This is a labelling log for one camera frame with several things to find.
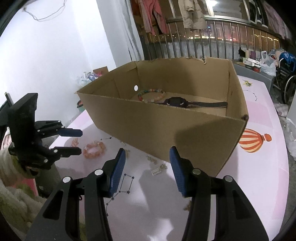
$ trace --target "orange striped balloon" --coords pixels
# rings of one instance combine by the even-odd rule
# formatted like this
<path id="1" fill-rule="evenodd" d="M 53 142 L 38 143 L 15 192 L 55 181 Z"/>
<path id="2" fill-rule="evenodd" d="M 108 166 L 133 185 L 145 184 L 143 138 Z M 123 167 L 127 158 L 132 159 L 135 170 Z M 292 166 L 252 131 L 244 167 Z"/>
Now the orange striped balloon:
<path id="1" fill-rule="evenodd" d="M 264 134 L 264 136 L 262 136 L 254 130 L 245 129 L 239 140 L 239 144 L 245 151 L 253 153 L 261 148 L 264 141 L 269 142 L 271 140 L 269 134 Z"/>

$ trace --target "silver bolt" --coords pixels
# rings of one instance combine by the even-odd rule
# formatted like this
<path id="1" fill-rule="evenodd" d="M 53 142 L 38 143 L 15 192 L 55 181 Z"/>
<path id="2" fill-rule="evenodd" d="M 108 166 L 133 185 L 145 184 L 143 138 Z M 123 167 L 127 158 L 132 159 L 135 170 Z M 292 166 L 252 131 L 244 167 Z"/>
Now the silver bolt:
<path id="1" fill-rule="evenodd" d="M 63 178 L 63 182 L 64 182 L 64 183 L 68 183 L 70 180 L 71 180 L 70 177 L 64 177 L 64 178 Z"/>
<path id="2" fill-rule="evenodd" d="M 192 170 L 192 173 L 195 175 L 199 175 L 199 174 L 201 174 L 201 170 L 199 170 L 198 168 L 195 168 Z"/>
<path id="3" fill-rule="evenodd" d="M 225 176 L 225 181 L 230 183 L 233 181 L 233 178 L 231 176 Z"/>
<path id="4" fill-rule="evenodd" d="M 103 170 L 102 169 L 97 169 L 94 171 L 94 173 L 97 175 L 97 176 L 100 176 L 103 174 Z"/>

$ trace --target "colorful bead bracelet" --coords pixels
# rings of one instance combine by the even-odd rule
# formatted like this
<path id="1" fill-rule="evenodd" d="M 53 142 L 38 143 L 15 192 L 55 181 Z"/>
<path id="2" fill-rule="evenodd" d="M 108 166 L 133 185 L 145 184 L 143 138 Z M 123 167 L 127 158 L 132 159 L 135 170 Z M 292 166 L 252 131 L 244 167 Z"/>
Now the colorful bead bracelet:
<path id="1" fill-rule="evenodd" d="M 151 93 L 151 92 L 161 93 L 161 95 L 154 98 L 154 99 L 144 100 L 142 95 L 147 94 L 147 93 Z M 162 99 L 164 97 L 164 95 L 165 95 L 165 92 L 163 90 L 161 90 L 161 89 L 149 89 L 149 90 L 143 90 L 143 91 L 139 92 L 138 93 L 138 99 L 139 99 L 139 101 L 154 103 L 155 101 L 158 101 L 158 100 Z"/>

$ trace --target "white plastic bag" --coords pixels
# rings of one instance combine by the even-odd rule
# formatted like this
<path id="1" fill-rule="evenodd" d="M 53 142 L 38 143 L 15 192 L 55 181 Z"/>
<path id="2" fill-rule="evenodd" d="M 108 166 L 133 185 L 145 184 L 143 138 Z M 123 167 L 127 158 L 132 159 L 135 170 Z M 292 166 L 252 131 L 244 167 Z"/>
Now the white plastic bag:
<path id="1" fill-rule="evenodd" d="M 264 73 L 275 76 L 276 75 L 276 66 L 275 59 L 268 56 L 266 51 L 261 52 L 262 59 L 260 60 L 261 71 Z"/>

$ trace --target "pink tablecloth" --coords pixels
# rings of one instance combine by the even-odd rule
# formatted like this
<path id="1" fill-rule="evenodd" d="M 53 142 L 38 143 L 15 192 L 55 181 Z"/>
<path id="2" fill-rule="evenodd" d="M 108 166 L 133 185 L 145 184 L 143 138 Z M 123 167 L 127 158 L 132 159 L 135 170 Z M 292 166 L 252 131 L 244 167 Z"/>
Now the pink tablecloth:
<path id="1" fill-rule="evenodd" d="M 268 134 L 272 140 L 263 141 L 260 149 L 257 148 L 253 153 L 247 152 L 238 144 L 218 177 L 234 177 L 272 240 L 283 221 L 289 185 L 284 136 L 264 83 L 241 76 L 239 79 L 250 117 L 247 128 L 260 135 Z M 244 85 L 246 80 L 252 83 L 250 87 Z M 188 216 L 188 211 L 184 210 L 188 199 L 182 198 L 178 192 L 170 164 L 167 163 L 168 169 L 163 173 L 152 176 L 151 169 L 164 163 L 162 160 L 156 158 L 155 165 L 147 159 L 146 153 L 114 137 L 110 139 L 107 133 L 95 127 L 86 111 L 73 121 L 69 128 L 83 130 L 83 136 L 78 139 L 79 147 L 84 148 L 87 143 L 98 140 L 104 142 L 106 151 L 96 159 L 85 159 L 82 155 L 61 158 L 56 162 L 61 176 L 70 175 L 74 179 L 87 176 L 95 169 L 101 168 L 105 161 L 113 159 L 120 147 L 129 152 L 123 173 L 126 178 L 123 180 L 122 177 L 121 181 L 122 190 L 130 192 L 118 194 L 114 200 L 105 200 L 114 241 L 180 241 Z M 73 138 L 58 137 L 51 147 L 71 146 L 72 140 Z M 214 238 L 214 231 L 215 206 L 212 202 L 208 240 Z"/>

